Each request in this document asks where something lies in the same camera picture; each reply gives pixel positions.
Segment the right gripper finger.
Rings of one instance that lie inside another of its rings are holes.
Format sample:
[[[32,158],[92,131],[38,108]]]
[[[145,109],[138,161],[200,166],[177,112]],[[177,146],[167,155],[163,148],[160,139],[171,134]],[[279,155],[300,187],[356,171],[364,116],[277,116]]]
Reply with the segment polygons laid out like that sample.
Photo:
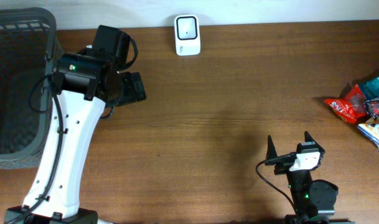
[[[266,160],[275,159],[277,157],[276,148],[274,146],[271,135],[268,136],[268,145],[267,145],[267,153]]]
[[[317,142],[313,139],[313,137],[309,134],[308,131],[304,132],[304,146],[317,146]]]

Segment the red Hacks candy bag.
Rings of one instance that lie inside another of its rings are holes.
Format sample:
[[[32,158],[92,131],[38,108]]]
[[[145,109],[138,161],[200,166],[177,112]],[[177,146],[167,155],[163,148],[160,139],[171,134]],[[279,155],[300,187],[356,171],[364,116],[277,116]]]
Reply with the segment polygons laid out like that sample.
[[[343,98],[328,98],[324,103],[343,121],[355,124],[359,118],[367,115],[364,102],[365,95],[355,85]]]

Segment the yellow wet wipes pack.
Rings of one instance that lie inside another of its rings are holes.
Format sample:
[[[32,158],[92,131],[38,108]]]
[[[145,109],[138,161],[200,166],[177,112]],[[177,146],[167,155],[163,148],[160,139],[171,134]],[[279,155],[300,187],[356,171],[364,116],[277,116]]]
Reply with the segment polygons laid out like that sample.
[[[379,115],[376,119],[370,118],[359,124],[357,128],[379,148]]]

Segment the black snack bag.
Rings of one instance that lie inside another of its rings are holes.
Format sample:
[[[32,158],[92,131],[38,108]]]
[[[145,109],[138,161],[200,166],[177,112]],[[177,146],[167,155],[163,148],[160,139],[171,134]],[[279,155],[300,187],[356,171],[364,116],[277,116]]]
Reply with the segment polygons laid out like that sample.
[[[373,119],[379,117],[379,97],[364,102],[366,113]]]

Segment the blue Listerine mouthwash bottle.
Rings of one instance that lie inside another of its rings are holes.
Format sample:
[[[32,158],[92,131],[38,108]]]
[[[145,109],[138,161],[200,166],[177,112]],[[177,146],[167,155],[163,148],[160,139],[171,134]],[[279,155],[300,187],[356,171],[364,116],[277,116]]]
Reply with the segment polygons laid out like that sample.
[[[365,83],[359,84],[359,88],[367,100],[378,98],[379,97],[379,76]]]

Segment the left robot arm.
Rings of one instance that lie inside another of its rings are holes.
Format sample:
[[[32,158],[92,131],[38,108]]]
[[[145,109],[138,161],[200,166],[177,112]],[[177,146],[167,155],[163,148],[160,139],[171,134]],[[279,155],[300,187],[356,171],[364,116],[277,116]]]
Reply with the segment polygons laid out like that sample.
[[[34,182],[6,223],[99,223],[80,207],[80,183],[97,123],[116,107],[146,99],[138,72],[130,72],[136,42],[121,29],[99,26],[92,46],[65,54],[42,78],[52,95],[52,120]]]

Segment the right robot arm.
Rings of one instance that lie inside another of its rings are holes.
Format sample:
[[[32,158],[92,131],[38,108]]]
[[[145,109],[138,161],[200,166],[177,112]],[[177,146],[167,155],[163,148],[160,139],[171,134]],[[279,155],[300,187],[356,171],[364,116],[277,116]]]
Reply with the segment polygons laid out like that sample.
[[[286,215],[284,223],[333,223],[334,205],[339,188],[326,180],[314,180],[311,172],[321,165],[325,150],[308,132],[304,142],[300,142],[294,152],[277,155],[273,140],[268,136],[267,166],[274,167],[275,175],[285,175],[291,193],[293,215]]]

